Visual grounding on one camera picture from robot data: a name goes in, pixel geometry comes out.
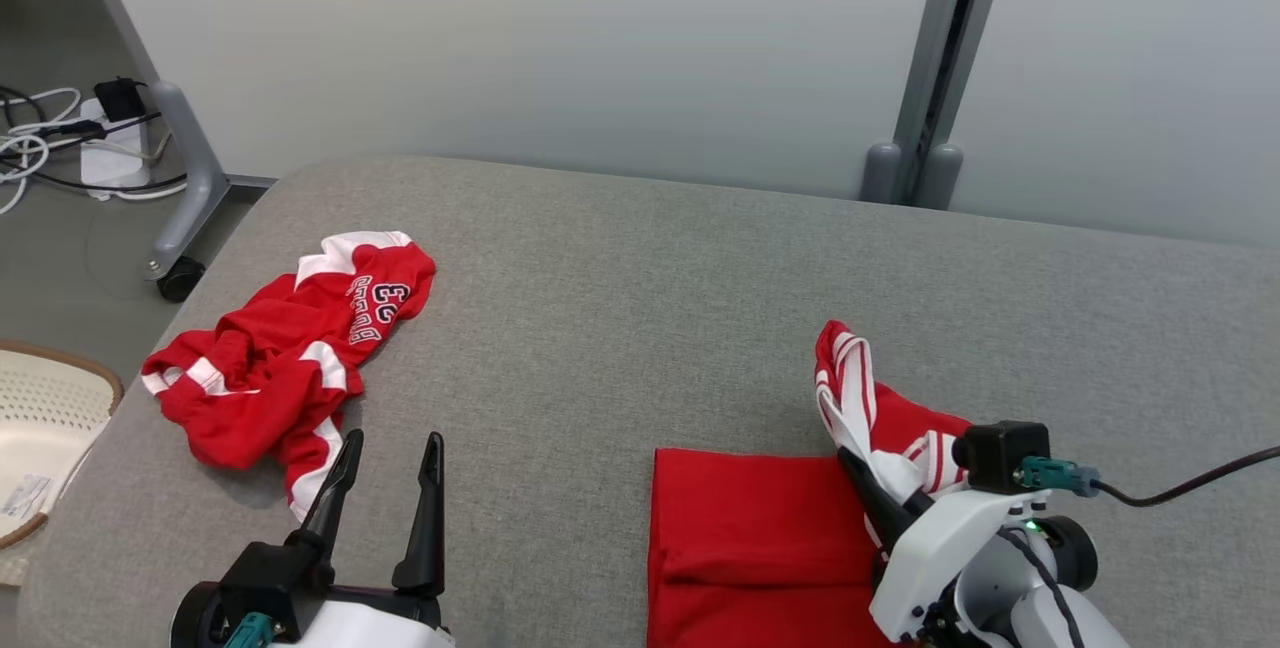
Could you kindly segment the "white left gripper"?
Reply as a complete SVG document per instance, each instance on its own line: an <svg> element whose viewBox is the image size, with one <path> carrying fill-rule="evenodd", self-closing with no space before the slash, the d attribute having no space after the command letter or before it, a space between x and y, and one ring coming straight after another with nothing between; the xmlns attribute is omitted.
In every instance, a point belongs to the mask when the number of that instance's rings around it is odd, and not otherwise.
<svg viewBox="0 0 1280 648"><path fill-rule="evenodd" d="M346 497L356 483L364 430L347 434L300 528L300 540L330 560ZM330 587L314 622L284 648L457 648L442 622L445 589L444 439L431 432L417 471L419 499L390 590Z"/></svg>

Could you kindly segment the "cream perforated laundry basket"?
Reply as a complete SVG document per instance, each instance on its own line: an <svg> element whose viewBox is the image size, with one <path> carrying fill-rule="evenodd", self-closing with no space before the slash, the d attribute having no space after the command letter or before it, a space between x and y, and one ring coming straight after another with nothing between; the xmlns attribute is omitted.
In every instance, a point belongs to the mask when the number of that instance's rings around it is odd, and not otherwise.
<svg viewBox="0 0 1280 648"><path fill-rule="evenodd" d="M0 341L0 556L47 522L123 394L101 364Z"/></svg>

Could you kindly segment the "red jersey with white sleeves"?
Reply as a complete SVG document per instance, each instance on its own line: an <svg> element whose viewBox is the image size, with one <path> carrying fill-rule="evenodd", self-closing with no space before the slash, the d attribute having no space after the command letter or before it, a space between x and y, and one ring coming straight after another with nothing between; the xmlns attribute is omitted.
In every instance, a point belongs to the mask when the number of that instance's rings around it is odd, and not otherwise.
<svg viewBox="0 0 1280 648"><path fill-rule="evenodd" d="M966 487L968 421L876 380L868 341L828 321L815 343L828 428L850 426L937 498ZM646 648L899 648L873 621L878 544L836 457L658 450Z"/></svg>

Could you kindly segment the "black power adapter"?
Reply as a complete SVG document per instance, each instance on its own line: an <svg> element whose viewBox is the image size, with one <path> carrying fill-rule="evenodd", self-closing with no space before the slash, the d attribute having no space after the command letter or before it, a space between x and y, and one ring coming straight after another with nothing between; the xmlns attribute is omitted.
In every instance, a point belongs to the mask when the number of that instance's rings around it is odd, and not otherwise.
<svg viewBox="0 0 1280 648"><path fill-rule="evenodd" d="M140 92L142 87L146 85L140 79L116 77L95 85L93 96L109 123L134 120L147 114L147 106Z"/></svg>

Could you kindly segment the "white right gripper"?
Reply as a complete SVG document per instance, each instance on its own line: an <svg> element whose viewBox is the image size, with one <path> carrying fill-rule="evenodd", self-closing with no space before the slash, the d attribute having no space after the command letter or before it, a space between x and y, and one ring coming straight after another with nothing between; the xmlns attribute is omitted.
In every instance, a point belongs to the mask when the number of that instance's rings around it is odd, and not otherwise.
<svg viewBox="0 0 1280 648"><path fill-rule="evenodd" d="M1027 521L1046 490L1001 496L960 490L936 503L920 489L897 498L886 490L870 465L846 447L837 457L852 482L870 531L890 552L884 576L870 602L870 616L890 639L914 639L936 628L937 606L963 635L980 644L1006 644L989 630L992 620L1010 617L1015 603L1043 585L1019 549L1034 548Z"/></svg>

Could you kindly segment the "red shorts with white stripes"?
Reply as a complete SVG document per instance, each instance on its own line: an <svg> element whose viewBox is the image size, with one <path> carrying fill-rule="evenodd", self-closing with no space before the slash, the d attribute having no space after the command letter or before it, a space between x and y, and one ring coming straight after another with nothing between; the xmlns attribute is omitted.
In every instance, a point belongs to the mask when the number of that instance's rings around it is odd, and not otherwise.
<svg viewBox="0 0 1280 648"><path fill-rule="evenodd" d="M140 379L201 464L278 461L303 520L340 452L342 406L364 392L361 365L420 314L435 274L402 232L329 236L215 327L147 357Z"/></svg>

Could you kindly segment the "grey partition post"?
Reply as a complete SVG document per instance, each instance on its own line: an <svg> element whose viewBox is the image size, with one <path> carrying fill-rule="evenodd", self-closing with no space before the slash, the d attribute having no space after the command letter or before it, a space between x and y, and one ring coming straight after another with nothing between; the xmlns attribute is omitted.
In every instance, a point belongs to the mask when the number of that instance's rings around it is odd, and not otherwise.
<svg viewBox="0 0 1280 648"><path fill-rule="evenodd" d="M951 134L993 1L924 1L893 138L867 151L859 200L950 207L964 163Z"/></svg>

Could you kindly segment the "grey desk leg with caster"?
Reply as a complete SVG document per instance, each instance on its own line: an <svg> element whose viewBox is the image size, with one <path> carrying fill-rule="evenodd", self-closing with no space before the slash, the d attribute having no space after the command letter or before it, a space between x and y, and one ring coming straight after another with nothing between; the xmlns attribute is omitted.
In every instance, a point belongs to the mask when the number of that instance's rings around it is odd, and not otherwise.
<svg viewBox="0 0 1280 648"><path fill-rule="evenodd" d="M145 77L148 92L157 105L160 118L172 133L172 141L186 166L186 188L165 225L157 233L143 270L157 293L169 304L186 301L204 275L205 266L186 255L227 193L234 188L265 192L274 178L228 175L191 108L182 88L163 79L147 54L123 0L102 0L119 29L128 54Z"/></svg>

